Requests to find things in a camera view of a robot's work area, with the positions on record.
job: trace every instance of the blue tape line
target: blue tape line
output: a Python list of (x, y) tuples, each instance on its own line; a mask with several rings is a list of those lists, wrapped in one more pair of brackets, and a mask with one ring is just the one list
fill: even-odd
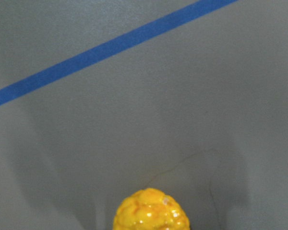
[(0, 105), (170, 31), (237, 0), (200, 0), (0, 90)]

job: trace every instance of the gray surface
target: gray surface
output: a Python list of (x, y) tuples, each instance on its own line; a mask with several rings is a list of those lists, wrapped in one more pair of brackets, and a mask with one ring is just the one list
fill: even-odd
[[(0, 88), (192, 1), (0, 1)], [(109, 230), (145, 186), (194, 230), (288, 230), (288, 1), (238, 1), (0, 107), (0, 230)]]

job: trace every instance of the yellow ball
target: yellow ball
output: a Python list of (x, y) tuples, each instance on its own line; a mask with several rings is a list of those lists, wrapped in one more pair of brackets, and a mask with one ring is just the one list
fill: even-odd
[(113, 230), (190, 230), (190, 223), (171, 196), (147, 188), (123, 200), (117, 209)]

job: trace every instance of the thin dark line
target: thin dark line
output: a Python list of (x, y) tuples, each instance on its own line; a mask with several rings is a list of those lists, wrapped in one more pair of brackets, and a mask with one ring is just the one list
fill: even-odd
[(220, 213), (219, 213), (219, 210), (217, 208), (217, 205), (216, 205), (216, 198), (212, 192), (212, 180), (216, 174), (216, 171), (217, 171), (218, 167), (215, 169), (215, 171), (213, 172), (211, 178), (210, 178), (210, 181), (209, 181), (209, 194), (210, 194), (210, 197), (211, 197), (211, 201), (212, 201), (212, 205), (213, 205), (213, 208), (215, 209), (215, 212), (216, 212), (216, 221), (217, 221), (217, 224), (220, 228), (220, 230), (224, 230), (223, 226), (222, 226), (222, 223), (221, 223), (221, 218), (220, 218)]
[(169, 172), (172, 172), (174, 171), (175, 169), (177, 169), (179, 166), (181, 166), (181, 164), (183, 164), (185, 161), (187, 161), (188, 159), (192, 158), (192, 157), (195, 157), (197, 155), (197, 153), (194, 153), (194, 154), (191, 154), (190, 156), (187, 156), (185, 157), (184, 159), (182, 159), (181, 161), (179, 161), (178, 163), (176, 163), (174, 166), (172, 166), (171, 168), (169, 169), (166, 169), (162, 172), (159, 172), (158, 174), (154, 175), (146, 184), (145, 186), (142, 188), (142, 189), (146, 189), (155, 179), (157, 179), (158, 177), (166, 174), (166, 173), (169, 173)]
[(236, 1), (237, 0), (199, 0), (196, 3), (0, 89), (0, 105)]

